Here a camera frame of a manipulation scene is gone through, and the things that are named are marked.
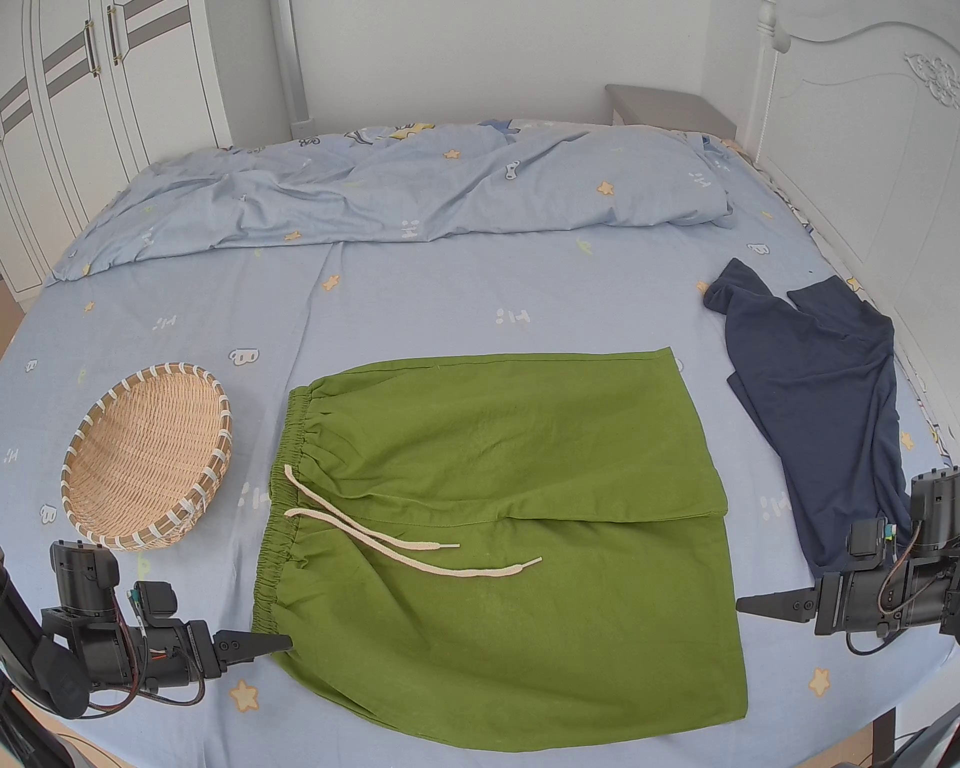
woven basket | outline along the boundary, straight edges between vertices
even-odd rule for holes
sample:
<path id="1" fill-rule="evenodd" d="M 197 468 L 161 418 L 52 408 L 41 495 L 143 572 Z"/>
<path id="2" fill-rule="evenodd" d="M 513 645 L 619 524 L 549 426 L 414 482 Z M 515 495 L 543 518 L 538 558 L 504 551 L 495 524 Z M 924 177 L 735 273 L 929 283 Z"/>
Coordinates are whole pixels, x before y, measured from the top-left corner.
<path id="1" fill-rule="evenodd" d="M 84 416 L 63 458 L 70 522 L 110 549 L 154 549 L 193 528 L 230 462 L 224 388 L 193 365 L 128 376 Z"/>

gray nightstand top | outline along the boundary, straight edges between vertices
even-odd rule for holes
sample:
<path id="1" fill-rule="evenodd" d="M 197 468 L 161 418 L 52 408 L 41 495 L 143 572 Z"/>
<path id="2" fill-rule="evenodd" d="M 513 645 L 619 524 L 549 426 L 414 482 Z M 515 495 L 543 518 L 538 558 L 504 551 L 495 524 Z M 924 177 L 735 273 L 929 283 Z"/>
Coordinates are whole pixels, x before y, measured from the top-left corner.
<path id="1" fill-rule="evenodd" d="M 696 94 L 635 85 L 608 85 L 607 92 L 626 125 L 700 131 L 728 139 L 736 136 L 736 125 Z"/>

dark blue garment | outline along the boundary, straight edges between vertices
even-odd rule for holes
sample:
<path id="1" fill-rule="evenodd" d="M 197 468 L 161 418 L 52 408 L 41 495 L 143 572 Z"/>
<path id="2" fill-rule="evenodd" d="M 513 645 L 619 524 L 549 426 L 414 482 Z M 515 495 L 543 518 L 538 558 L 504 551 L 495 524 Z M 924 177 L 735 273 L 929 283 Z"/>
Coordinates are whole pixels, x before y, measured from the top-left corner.
<path id="1" fill-rule="evenodd" d="M 837 276 L 778 299 L 739 259 L 704 295 L 727 316 L 728 379 L 780 455 L 814 576 L 840 570 L 855 520 L 910 535 L 900 463 L 894 328 Z"/>

green shorts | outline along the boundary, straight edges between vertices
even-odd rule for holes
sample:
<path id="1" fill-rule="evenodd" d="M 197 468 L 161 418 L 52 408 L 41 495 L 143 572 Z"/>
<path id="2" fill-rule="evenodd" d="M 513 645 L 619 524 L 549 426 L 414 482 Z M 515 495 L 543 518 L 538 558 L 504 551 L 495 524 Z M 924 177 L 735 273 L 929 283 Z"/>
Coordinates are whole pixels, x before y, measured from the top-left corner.
<path id="1" fill-rule="evenodd" d="M 349 522 L 285 514 L 333 517 L 317 495 Z M 271 498 L 253 628 L 290 635 L 283 668 L 374 723 L 519 752 L 746 713 L 727 499 L 669 349 L 327 376 L 290 394 Z M 459 546 L 377 549 L 354 526 Z M 383 546 L 528 565 L 451 578 Z"/>

carved floral ornament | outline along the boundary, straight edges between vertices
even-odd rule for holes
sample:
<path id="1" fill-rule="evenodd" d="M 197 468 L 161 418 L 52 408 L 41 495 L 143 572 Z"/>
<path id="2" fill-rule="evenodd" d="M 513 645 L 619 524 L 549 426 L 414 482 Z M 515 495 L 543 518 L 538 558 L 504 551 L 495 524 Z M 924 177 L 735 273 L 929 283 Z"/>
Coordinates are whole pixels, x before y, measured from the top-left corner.
<path id="1" fill-rule="evenodd" d="M 904 58 L 930 89 L 933 98 L 945 107 L 960 109 L 960 78 L 952 64 L 939 56 L 932 59 L 923 54 L 906 54 Z"/>

